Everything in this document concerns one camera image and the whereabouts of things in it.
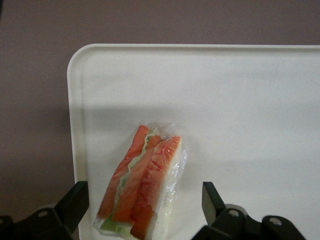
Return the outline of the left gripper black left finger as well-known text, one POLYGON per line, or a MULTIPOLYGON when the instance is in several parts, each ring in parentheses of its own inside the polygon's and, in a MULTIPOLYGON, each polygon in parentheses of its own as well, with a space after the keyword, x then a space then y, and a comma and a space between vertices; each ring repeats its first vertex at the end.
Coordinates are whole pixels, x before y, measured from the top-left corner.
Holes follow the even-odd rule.
POLYGON ((36 210, 27 218, 14 222, 9 215, 0 217, 2 240, 72 240, 89 208, 87 181, 78 181, 53 207, 36 210))

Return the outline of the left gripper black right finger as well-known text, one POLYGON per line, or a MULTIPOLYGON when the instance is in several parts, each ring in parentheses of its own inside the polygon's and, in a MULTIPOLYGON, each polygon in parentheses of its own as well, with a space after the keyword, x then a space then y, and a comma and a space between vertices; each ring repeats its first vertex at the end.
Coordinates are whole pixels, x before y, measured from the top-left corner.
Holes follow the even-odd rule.
POLYGON ((207 225, 201 229, 203 240, 304 240, 288 219, 267 215, 261 222, 244 208, 225 204, 212 182, 202 184, 202 211, 207 225))

